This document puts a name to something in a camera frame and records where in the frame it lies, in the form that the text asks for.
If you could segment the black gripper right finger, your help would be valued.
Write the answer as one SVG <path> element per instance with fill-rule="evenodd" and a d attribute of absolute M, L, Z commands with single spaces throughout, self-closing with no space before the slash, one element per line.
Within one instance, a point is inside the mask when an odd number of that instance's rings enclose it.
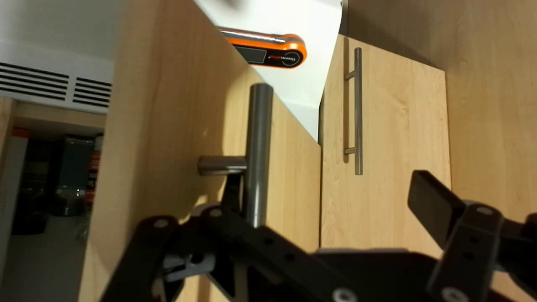
<path fill-rule="evenodd" d="M 432 302 L 506 302 L 491 290 L 496 269 L 530 296 L 537 296 L 537 214 L 523 221 L 496 207 L 463 201 L 434 174 L 414 169 L 407 207 L 441 248 L 426 283 Z"/>

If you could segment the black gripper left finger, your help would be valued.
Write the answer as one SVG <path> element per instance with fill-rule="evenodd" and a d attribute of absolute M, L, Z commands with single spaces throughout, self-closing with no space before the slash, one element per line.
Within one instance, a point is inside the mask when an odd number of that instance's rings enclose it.
<path fill-rule="evenodd" d="M 231 302 L 359 302 L 349 276 L 241 216 L 241 177 L 187 221 L 149 216 L 135 226 L 99 302 L 172 302 L 204 275 Z"/>

